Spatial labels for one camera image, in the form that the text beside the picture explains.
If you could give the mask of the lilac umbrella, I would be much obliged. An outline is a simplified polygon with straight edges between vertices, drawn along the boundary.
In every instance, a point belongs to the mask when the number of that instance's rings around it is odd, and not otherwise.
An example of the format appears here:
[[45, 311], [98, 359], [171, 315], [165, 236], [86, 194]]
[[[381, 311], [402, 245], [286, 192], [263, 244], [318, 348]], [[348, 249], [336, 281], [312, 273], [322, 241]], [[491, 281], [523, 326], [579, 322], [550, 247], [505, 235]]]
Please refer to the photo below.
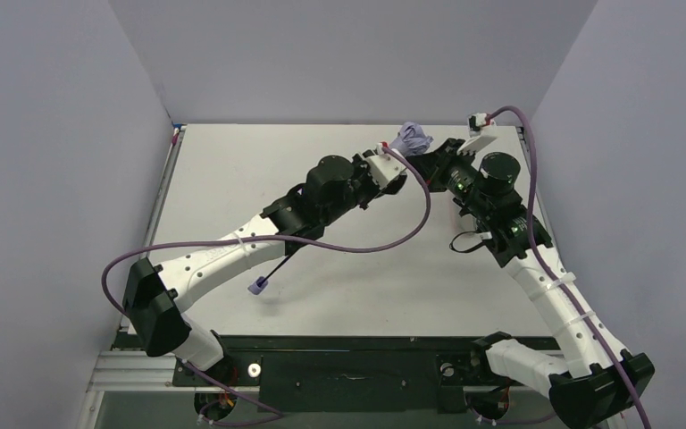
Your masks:
[[390, 143], [383, 143], [392, 150], [392, 155], [404, 164], [406, 174], [413, 174], [424, 193], [424, 213], [410, 232], [390, 243], [369, 248], [321, 243], [318, 239], [322, 237], [327, 226], [353, 208], [359, 207], [351, 189], [354, 173], [352, 159], [326, 156], [307, 173], [305, 182], [296, 185], [285, 197], [276, 200], [262, 211], [261, 216], [270, 219], [278, 227], [279, 235], [290, 237], [291, 240], [284, 242], [281, 261], [268, 274], [258, 277], [247, 289], [254, 295], [261, 294], [269, 284], [269, 279], [307, 245], [344, 253], [371, 254], [390, 250], [409, 241], [421, 231], [431, 214], [428, 184], [417, 171], [412, 158], [426, 154], [432, 141], [433, 137], [425, 134], [421, 125], [406, 122], [397, 132], [395, 139]]

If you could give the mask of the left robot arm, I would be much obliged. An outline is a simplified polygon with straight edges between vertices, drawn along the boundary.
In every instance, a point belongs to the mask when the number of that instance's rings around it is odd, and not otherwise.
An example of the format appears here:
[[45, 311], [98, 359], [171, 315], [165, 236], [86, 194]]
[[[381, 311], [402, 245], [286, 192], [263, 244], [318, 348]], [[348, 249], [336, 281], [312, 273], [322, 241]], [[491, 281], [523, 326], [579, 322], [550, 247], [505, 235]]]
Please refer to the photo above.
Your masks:
[[294, 254], [348, 211], [402, 186], [405, 166], [366, 151], [325, 156], [305, 181], [223, 237], [222, 245], [162, 263], [143, 257], [128, 274], [123, 308], [149, 357], [173, 353], [205, 371], [225, 357], [217, 336], [185, 313], [205, 294], [256, 265]]

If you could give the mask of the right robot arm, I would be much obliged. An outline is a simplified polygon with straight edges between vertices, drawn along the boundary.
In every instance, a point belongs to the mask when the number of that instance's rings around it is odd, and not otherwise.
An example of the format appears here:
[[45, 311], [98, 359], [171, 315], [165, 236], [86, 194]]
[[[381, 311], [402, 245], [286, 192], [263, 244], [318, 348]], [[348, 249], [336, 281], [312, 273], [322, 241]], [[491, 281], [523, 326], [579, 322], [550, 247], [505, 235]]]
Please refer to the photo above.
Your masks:
[[625, 411], [636, 408], [655, 373], [650, 359], [633, 354], [585, 302], [541, 222], [515, 188], [522, 170], [502, 152], [474, 156], [459, 151], [460, 139], [411, 157], [432, 192], [449, 192], [461, 214], [474, 219], [482, 245], [527, 295], [562, 357], [531, 349], [498, 332], [482, 339], [481, 367], [549, 399], [569, 428], [624, 428]]

